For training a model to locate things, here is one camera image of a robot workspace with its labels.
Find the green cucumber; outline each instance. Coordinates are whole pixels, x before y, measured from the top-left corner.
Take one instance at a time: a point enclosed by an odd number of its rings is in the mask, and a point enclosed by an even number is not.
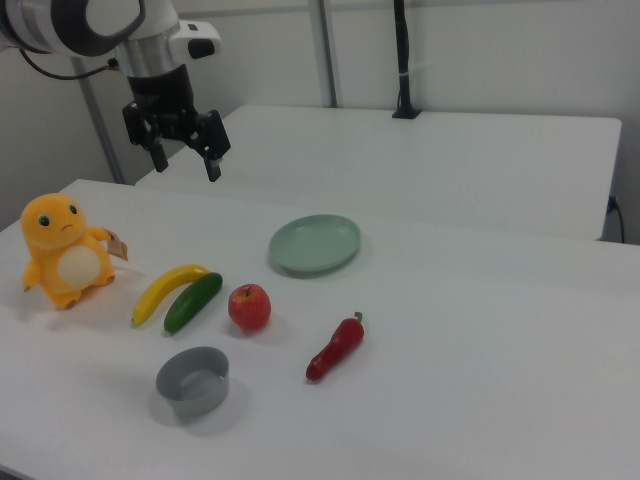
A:
[[[221,288],[222,275],[215,272],[207,273],[193,282],[169,308],[164,318],[164,329],[169,333],[176,333],[189,323]]]

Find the green plate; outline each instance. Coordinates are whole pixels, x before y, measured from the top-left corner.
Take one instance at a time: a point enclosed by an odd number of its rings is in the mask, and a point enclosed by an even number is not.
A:
[[[360,248],[360,229],[338,215],[299,218],[278,230],[269,242],[274,262],[293,272],[321,272],[349,260]]]

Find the banana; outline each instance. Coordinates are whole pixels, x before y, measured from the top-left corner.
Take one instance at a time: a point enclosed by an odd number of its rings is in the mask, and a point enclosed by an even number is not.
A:
[[[189,264],[173,268],[156,278],[144,291],[133,309],[135,326],[146,322],[164,297],[180,285],[190,283],[210,273],[201,265]]]

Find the red apple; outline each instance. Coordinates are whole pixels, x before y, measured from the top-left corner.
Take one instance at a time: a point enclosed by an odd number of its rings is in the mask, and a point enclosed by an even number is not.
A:
[[[229,296],[229,316],[243,330],[264,327],[270,315],[271,301],[260,285],[243,285]]]

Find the metal bowl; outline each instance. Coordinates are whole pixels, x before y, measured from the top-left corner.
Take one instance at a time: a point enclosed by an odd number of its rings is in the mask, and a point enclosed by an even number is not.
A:
[[[217,348],[195,347],[165,363],[156,389],[179,416],[203,415],[216,408],[229,392],[229,360]]]

